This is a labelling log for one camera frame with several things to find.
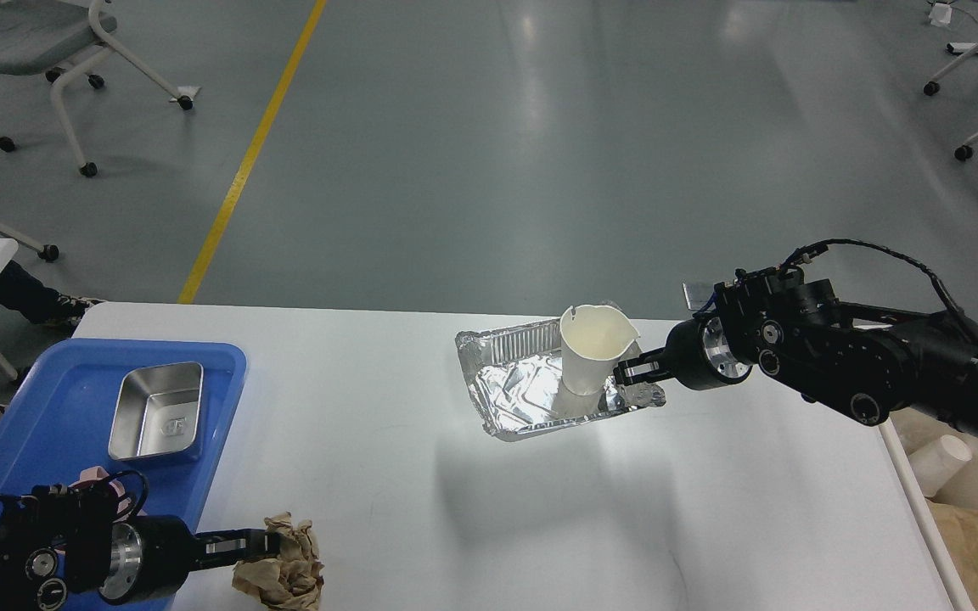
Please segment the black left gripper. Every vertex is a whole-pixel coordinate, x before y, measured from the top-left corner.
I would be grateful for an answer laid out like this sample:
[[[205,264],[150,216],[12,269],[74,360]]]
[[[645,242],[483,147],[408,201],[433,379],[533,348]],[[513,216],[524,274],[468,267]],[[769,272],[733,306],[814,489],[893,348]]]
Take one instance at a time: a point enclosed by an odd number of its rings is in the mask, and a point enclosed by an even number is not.
[[[195,534],[182,519],[171,515],[117,522],[111,530],[109,575],[98,588],[98,595],[112,606],[170,597],[183,586],[194,566],[221,568],[275,559],[279,547],[276,531],[236,529]]]

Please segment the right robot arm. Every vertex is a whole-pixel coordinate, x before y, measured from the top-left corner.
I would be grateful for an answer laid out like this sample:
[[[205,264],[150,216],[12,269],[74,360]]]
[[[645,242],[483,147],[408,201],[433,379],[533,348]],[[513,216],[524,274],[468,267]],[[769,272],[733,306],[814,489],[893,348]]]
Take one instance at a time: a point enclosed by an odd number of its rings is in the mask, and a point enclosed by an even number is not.
[[[752,370],[865,426],[912,407],[978,438],[978,323],[911,256],[872,249],[927,276],[942,309],[905,311],[842,300],[804,267],[835,240],[796,248],[777,266],[739,270],[668,333],[664,347],[621,361],[618,386],[675,379],[691,390],[736,385]]]

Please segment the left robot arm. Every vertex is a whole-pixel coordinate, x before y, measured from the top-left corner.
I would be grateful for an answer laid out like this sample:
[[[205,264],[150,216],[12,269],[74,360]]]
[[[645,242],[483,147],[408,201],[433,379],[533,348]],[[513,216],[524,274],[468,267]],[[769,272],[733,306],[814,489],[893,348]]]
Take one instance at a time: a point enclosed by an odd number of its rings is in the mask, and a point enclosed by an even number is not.
[[[86,592],[109,606],[168,598],[193,572],[278,556],[268,531],[194,533],[174,515],[143,514],[148,495],[136,469],[0,492],[0,610],[61,610]]]

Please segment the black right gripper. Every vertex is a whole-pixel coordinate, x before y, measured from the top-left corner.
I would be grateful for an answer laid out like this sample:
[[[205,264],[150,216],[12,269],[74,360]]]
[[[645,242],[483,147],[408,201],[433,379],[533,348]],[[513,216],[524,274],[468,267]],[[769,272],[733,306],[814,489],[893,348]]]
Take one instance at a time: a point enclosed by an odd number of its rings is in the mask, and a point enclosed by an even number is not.
[[[752,367],[731,352],[719,318],[690,318],[669,332],[663,353],[641,353],[613,368],[617,385],[676,379],[690,390],[714,390],[744,382]]]

